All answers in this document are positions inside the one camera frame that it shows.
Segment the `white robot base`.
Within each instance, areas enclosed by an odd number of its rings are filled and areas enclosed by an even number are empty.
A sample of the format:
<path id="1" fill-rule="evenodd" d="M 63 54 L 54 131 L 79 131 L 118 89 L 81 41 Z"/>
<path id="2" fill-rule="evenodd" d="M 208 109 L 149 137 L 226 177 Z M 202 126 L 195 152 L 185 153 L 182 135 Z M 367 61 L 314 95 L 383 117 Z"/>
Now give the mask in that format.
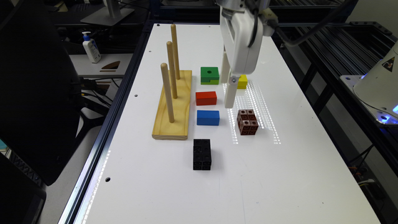
<path id="1" fill-rule="evenodd" d="M 397 44 L 366 74 L 342 75 L 340 80 L 376 123 L 397 126 Z"/>

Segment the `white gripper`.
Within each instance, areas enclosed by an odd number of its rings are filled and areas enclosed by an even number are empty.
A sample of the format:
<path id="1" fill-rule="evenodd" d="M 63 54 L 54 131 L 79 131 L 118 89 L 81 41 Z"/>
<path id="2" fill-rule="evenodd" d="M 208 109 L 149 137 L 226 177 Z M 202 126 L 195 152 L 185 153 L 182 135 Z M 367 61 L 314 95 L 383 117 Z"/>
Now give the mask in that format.
<path id="1" fill-rule="evenodd" d="M 254 28 L 254 16 L 248 11 L 235 12 L 229 19 L 221 8 L 220 27 L 225 51 L 221 66 L 220 82 L 227 83 L 224 107 L 233 108 L 238 87 L 237 75 L 250 75 L 256 69 L 262 43 L 263 26 L 258 19 L 254 43 L 249 47 Z"/>

